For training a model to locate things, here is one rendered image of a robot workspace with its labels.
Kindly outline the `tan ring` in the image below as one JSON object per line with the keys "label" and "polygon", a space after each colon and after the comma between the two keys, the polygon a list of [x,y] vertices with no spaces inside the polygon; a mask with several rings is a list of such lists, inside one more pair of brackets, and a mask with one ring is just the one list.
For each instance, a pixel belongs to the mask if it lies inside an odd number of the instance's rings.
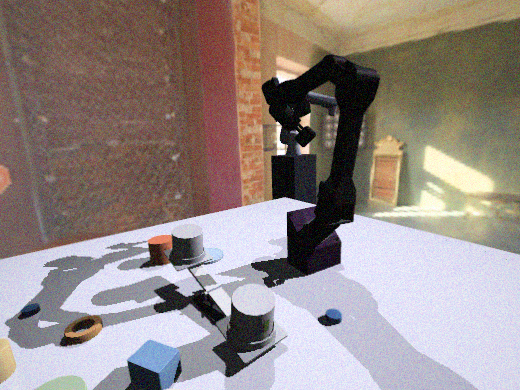
{"label": "tan ring", "polygon": [[[76,333],[78,329],[87,326],[92,325],[90,328],[88,328],[85,331]],[[96,335],[99,334],[99,332],[103,328],[103,322],[102,319],[99,316],[86,316],[81,317],[74,322],[72,322],[64,331],[64,337],[68,344],[76,345],[76,344],[82,344]]]}

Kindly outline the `orange cylinder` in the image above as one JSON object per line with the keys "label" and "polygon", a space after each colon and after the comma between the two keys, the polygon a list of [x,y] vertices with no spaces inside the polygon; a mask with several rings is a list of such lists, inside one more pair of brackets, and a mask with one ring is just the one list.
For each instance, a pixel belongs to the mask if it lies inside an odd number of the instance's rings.
{"label": "orange cylinder", "polygon": [[171,235],[159,235],[150,238],[147,241],[150,264],[155,266],[162,266],[169,264],[169,260],[164,255],[163,251],[172,248]]}

